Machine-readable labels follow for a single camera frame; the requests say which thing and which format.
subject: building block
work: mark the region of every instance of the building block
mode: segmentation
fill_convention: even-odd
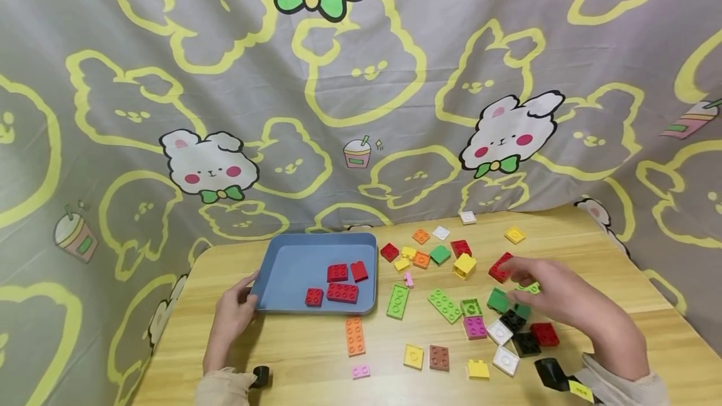
[[[323,303],[323,289],[321,288],[309,288],[306,291],[306,306],[308,307],[320,307]]]
[[[431,253],[429,254],[429,257],[437,264],[441,265],[442,263],[445,263],[448,258],[451,257],[451,251],[446,249],[443,245],[438,245],[436,248],[434,248]]]
[[[446,240],[446,237],[448,237],[451,232],[449,232],[446,227],[438,226],[436,227],[436,230],[431,233],[433,236],[435,236],[437,239],[443,241]]]
[[[327,282],[340,283],[342,281],[348,281],[348,267],[346,267],[346,264],[329,266]]]
[[[489,365],[483,360],[469,359],[466,363],[466,377],[489,379]]]
[[[429,302],[452,325],[461,316],[461,309],[456,307],[455,303],[441,291],[441,288],[437,288],[429,295]]]
[[[497,345],[501,346],[507,343],[514,335],[514,333],[499,320],[494,321],[486,327],[486,334],[488,334]]]
[[[486,302],[491,310],[495,310],[503,314],[509,308],[509,300],[506,298],[506,292],[500,288],[494,287],[492,294],[489,295],[489,301]]]
[[[416,257],[414,257],[414,265],[418,268],[427,269],[429,267],[429,260],[431,260],[431,258],[428,254],[424,254],[422,251],[417,251]]]
[[[519,244],[522,240],[526,239],[526,235],[519,230],[518,227],[512,226],[504,233],[504,237],[513,244]]]
[[[351,376],[353,377],[353,379],[370,377],[371,368],[369,367],[369,364],[365,363],[361,365],[356,365],[356,367],[353,367],[351,369]]]
[[[471,272],[474,271],[475,267],[476,259],[472,258],[468,254],[462,254],[461,257],[457,259],[455,263],[453,263],[452,271],[461,279],[466,280],[466,278],[469,277]]]
[[[504,281],[506,281],[509,278],[509,276],[511,275],[511,272],[501,271],[501,270],[499,270],[499,267],[501,264],[503,264],[504,262],[506,262],[507,260],[509,260],[513,257],[514,257],[514,255],[512,255],[512,253],[505,252],[504,255],[502,255],[502,257],[499,258],[499,260],[494,262],[494,264],[492,265],[492,268],[489,268],[489,276],[491,276],[494,279],[497,279],[497,281],[499,281],[499,284],[503,284]]]
[[[459,213],[459,219],[462,225],[474,224],[476,222],[474,212],[461,212]]]
[[[394,259],[399,255],[399,248],[394,245],[387,243],[386,246],[381,248],[381,257],[388,260],[389,263],[394,262]]]
[[[339,303],[356,304],[359,296],[359,288],[352,284],[329,283],[326,292],[326,298],[329,301],[338,301]]]
[[[486,327],[484,326],[484,320],[480,316],[467,316],[464,319],[464,330],[468,340],[486,338]]]
[[[351,264],[351,275],[355,283],[365,281],[365,279],[369,278],[369,274],[366,272],[366,265],[362,260]]]
[[[534,323],[529,326],[531,333],[542,347],[555,347],[559,345],[559,336],[551,323]]]
[[[431,236],[428,235],[427,231],[419,229],[418,231],[414,232],[412,238],[416,240],[419,244],[424,244],[431,238]]]
[[[526,320],[518,316],[516,312],[511,309],[505,311],[499,320],[514,334],[517,334],[517,332],[521,331],[524,325],[526,325]]]
[[[518,332],[511,340],[520,358],[536,357],[542,353],[540,344],[531,332]]]
[[[506,348],[500,346],[497,348],[497,352],[494,355],[494,365],[502,372],[508,374],[510,377],[513,377],[514,373],[516,373],[516,368],[519,365],[519,357]]]
[[[429,368],[432,370],[449,371],[449,349],[429,345]]]
[[[461,257],[462,254],[468,254],[469,257],[471,257],[474,254],[471,254],[471,248],[469,248],[469,244],[466,243],[466,240],[455,240],[450,243],[451,250],[453,251],[453,254],[456,256],[457,259]]]
[[[476,298],[462,299],[461,300],[461,312],[464,316],[483,316],[481,312],[481,305]]]
[[[424,366],[424,349],[407,344],[404,351],[404,365],[421,370]]]
[[[386,307],[386,316],[401,320],[404,317],[405,303],[409,300],[409,288],[394,284]]]
[[[366,354],[366,342],[363,338],[363,328],[359,317],[346,320],[346,349],[348,357]]]

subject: orange building block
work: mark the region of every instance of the orange building block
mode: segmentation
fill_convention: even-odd
[[[346,348],[348,350],[348,357],[357,357],[359,354],[366,354],[363,328],[361,327],[361,319],[358,317],[346,320]]]

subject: white bunny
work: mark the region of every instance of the white bunny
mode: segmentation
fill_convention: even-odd
[[[243,142],[226,132],[205,140],[186,129],[160,138],[168,158],[170,179],[187,194],[198,194],[206,204],[229,198],[242,201],[243,190],[258,180],[258,167],[241,149]]]
[[[476,132],[459,159],[466,170],[476,170],[475,179],[490,170],[512,174],[519,163],[531,158],[557,130],[553,113],[564,102],[564,94],[548,91],[519,104],[507,96],[481,112]]]

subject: red building block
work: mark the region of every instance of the red building block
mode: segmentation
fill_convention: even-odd
[[[320,307],[323,302],[323,290],[320,288],[309,288],[306,292],[306,306]]]
[[[559,338],[551,323],[534,323],[529,326],[540,347],[555,347],[559,345]]]
[[[329,301],[339,301],[341,303],[353,303],[356,304],[356,300],[359,296],[359,288],[352,286],[351,284],[328,284],[328,290],[326,292],[326,298]]]
[[[327,282],[337,283],[341,281],[348,281],[348,268],[346,268],[346,264],[331,265],[328,267]]]
[[[503,264],[507,260],[513,258],[514,256],[511,253],[505,252],[504,255],[497,260],[493,265],[492,268],[489,268],[489,276],[491,276],[494,279],[497,279],[499,283],[504,283],[509,278],[509,275],[511,274],[508,271],[501,271],[499,269],[500,264]]]
[[[381,248],[381,257],[388,260],[389,263],[392,263],[395,258],[399,257],[399,248],[388,243],[386,246]]]
[[[366,273],[366,265],[364,265],[361,260],[351,264],[351,275],[353,276],[353,281],[356,283],[369,278],[369,274]]]
[[[456,258],[459,259],[462,254],[466,253],[468,255],[471,254],[471,248],[469,248],[469,244],[466,243],[466,240],[456,240],[452,241],[450,243],[451,250],[453,251],[454,255],[456,255]]]

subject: pink building block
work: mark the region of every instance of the pink building block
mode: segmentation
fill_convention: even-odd
[[[464,319],[466,338],[469,340],[485,339],[486,327],[480,316],[467,316]]]

